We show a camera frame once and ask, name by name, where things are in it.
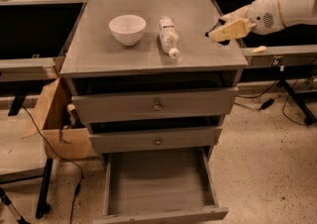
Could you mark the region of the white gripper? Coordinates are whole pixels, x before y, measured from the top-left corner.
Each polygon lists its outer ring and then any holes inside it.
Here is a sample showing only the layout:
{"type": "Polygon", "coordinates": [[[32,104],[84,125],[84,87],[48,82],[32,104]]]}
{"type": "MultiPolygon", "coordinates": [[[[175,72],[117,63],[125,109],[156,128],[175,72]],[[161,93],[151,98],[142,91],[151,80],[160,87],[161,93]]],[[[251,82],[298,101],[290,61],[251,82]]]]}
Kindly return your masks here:
{"type": "Polygon", "coordinates": [[[279,0],[255,0],[250,6],[223,15],[220,21],[225,24],[209,34],[209,39],[216,43],[244,38],[251,30],[268,35],[284,29],[279,0]]]}

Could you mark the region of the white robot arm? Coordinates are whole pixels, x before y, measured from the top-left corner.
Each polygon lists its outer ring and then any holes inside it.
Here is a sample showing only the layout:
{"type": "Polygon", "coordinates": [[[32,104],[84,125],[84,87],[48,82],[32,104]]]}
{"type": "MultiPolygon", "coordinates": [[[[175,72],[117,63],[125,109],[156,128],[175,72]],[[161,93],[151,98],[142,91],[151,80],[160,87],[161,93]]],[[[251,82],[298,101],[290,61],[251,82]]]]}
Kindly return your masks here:
{"type": "Polygon", "coordinates": [[[225,14],[205,36],[222,43],[250,32],[268,35],[296,25],[317,24],[317,0],[255,0],[225,14]]]}

